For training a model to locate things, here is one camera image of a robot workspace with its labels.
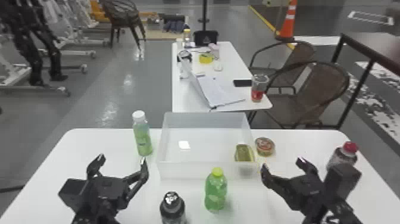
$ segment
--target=green bottle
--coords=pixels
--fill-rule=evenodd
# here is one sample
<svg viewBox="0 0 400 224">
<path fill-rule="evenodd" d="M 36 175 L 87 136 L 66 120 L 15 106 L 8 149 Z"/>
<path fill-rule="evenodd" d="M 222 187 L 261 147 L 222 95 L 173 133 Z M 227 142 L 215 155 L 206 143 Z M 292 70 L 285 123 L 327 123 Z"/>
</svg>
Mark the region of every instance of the green bottle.
<svg viewBox="0 0 400 224">
<path fill-rule="evenodd" d="M 151 146 L 149 124 L 146 120 L 146 114 L 144 111 L 137 110 L 133 112 L 132 118 L 137 151 L 141 156 L 150 155 L 153 152 L 153 147 Z"/>
<path fill-rule="evenodd" d="M 224 208 L 227 192 L 227 181 L 220 167 L 212 169 L 205 180 L 205 207 L 209 211 L 218 211 Z"/>
</svg>

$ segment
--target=wicker chair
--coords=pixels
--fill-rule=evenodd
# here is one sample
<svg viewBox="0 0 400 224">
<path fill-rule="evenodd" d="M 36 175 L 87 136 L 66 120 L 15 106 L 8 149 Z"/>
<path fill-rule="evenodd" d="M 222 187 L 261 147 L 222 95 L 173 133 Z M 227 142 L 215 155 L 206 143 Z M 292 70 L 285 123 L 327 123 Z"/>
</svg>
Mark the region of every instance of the wicker chair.
<svg viewBox="0 0 400 224">
<path fill-rule="evenodd" d="M 139 26 L 143 39 L 146 41 L 145 28 L 139 16 L 139 10 L 131 0 L 101 0 L 105 16 L 111 22 L 110 48 L 113 47 L 114 33 L 117 31 L 117 42 L 120 40 L 121 28 L 128 27 L 135 38 L 137 47 L 140 49 L 140 42 L 135 28 Z"/>
<path fill-rule="evenodd" d="M 254 67 L 253 63 L 254 63 L 255 57 L 260 52 L 263 52 L 267 49 L 273 48 L 275 46 L 287 44 L 287 43 L 288 42 L 275 43 L 275 44 L 266 46 L 266 47 L 261 48 L 258 51 L 256 51 L 254 53 L 253 57 L 251 58 L 251 62 L 250 62 L 250 66 L 249 66 L 250 72 L 252 74 L 265 74 L 267 76 L 274 74 L 278 69 L 265 68 L 265 67 Z M 300 63 L 303 61 L 312 60 L 312 57 L 315 53 L 315 49 L 310 43 L 304 42 L 304 41 L 293 41 L 290 43 L 297 43 L 297 45 L 296 45 L 295 49 L 292 51 L 292 53 L 290 54 L 290 56 L 287 58 L 283 67 L 286 67 L 286 66 L 288 66 L 290 64 L 294 64 L 294 63 Z M 278 91 L 280 94 L 282 93 L 282 88 L 291 88 L 293 90 L 293 94 L 296 94 L 296 88 L 293 86 L 293 84 L 297 81 L 300 74 L 304 71 L 305 66 L 306 65 L 298 67 L 298 68 L 290 70 L 290 71 L 287 71 L 286 73 L 283 73 L 275 80 L 274 85 L 271 87 L 278 88 Z"/>
<path fill-rule="evenodd" d="M 277 71 L 272 76 L 267 91 L 280 75 L 308 64 L 312 66 L 311 72 L 297 94 L 268 96 L 273 107 L 265 112 L 284 129 L 287 127 L 295 129 L 298 125 L 306 127 L 316 125 L 323 128 L 320 116 L 332 101 L 343 95 L 349 86 L 349 76 L 343 68 L 332 63 L 309 61 L 292 64 Z M 249 119 L 250 123 L 254 116 L 255 112 Z"/>
</svg>

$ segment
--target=paper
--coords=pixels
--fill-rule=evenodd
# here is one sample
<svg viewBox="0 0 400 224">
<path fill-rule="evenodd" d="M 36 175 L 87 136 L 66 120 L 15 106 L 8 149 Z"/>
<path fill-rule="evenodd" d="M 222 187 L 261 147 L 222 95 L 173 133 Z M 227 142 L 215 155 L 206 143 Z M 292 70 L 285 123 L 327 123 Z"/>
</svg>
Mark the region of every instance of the paper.
<svg viewBox="0 0 400 224">
<path fill-rule="evenodd" d="M 217 80 L 212 77 L 206 75 L 196 77 L 196 79 L 198 80 L 202 93 L 204 94 L 204 97 L 207 99 L 208 105 L 211 108 L 245 100 L 235 92 L 222 88 Z"/>
</svg>

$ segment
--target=box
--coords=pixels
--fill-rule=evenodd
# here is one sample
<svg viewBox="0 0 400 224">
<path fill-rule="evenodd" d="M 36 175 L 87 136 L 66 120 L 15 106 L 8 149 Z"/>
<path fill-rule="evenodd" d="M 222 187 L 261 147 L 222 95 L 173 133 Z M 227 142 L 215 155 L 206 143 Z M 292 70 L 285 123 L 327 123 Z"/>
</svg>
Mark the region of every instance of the box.
<svg viewBox="0 0 400 224">
<path fill-rule="evenodd" d="M 256 162 L 235 161 L 237 144 L 256 153 L 245 113 L 165 113 L 157 166 L 162 179 L 205 179 L 221 167 L 228 179 L 259 177 Z"/>
</svg>

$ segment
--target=black table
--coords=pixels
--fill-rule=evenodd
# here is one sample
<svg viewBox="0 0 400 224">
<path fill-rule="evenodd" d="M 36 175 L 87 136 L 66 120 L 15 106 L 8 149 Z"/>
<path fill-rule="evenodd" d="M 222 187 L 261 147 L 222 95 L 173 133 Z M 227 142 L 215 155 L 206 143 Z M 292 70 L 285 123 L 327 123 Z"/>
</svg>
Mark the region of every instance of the black table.
<svg viewBox="0 0 400 224">
<path fill-rule="evenodd" d="M 340 51 L 345 43 L 370 58 L 370 62 L 362 74 L 353 95 L 347 103 L 339 122 L 333 126 L 336 129 L 342 127 L 343 122 L 350 112 L 361 87 L 365 83 L 365 80 L 367 80 L 374 63 L 379 63 L 381 66 L 400 76 L 400 39 L 396 36 L 388 33 L 342 33 L 332 57 L 333 63 L 338 61 Z"/>
</svg>

